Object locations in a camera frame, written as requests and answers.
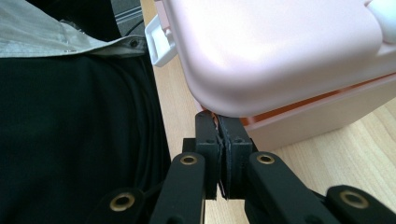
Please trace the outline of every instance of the gray fabric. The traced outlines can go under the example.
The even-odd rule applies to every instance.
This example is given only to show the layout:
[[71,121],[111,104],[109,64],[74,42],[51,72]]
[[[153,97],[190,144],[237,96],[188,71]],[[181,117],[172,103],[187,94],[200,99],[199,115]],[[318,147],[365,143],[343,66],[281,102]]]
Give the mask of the gray fabric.
[[127,36],[104,42],[56,21],[26,1],[0,1],[0,58],[80,53],[131,57],[144,54],[145,49],[143,36]]

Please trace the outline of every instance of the container lid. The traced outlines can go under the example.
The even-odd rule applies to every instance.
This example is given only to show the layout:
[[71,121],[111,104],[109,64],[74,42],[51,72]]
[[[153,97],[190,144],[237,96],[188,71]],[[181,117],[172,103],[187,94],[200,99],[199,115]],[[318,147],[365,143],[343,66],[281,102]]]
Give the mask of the container lid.
[[230,117],[368,80],[360,71],[383,45],[360,0],[163,3],[192,95]]

